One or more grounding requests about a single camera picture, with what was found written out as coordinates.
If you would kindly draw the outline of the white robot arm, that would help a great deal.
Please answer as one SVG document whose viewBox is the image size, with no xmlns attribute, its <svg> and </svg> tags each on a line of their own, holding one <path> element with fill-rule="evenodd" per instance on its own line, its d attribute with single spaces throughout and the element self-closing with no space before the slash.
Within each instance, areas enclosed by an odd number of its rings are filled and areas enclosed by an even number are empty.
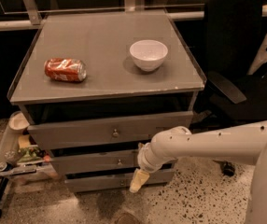
<svg viewBox="0 0 267 224">
<path fill-rule="evenodd" d="M 166 162 L 185 156 L 253 164 L 245 224 L 267 224 L 267 120 L 205 133 L 178 126 L 155 134 L 139 148 L 130 191 L 139 191 Z"/>
</svg>

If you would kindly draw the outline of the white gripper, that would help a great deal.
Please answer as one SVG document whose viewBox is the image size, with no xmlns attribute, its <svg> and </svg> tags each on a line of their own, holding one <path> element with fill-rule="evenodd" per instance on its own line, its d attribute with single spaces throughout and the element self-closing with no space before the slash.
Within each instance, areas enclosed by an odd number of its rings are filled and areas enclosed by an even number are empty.
<svg viewBox="0 0 267 224">
<path fill-rule="evenodd" d="M 162 160 L 153 153 L 150 143 L 138 143 L 137 163 L 140 169 L 133 173 L 131 193 L 136 193 L 142 188 L 149 179 L 149 173 L 155 173 L 162 168 Z"/>
</svg>

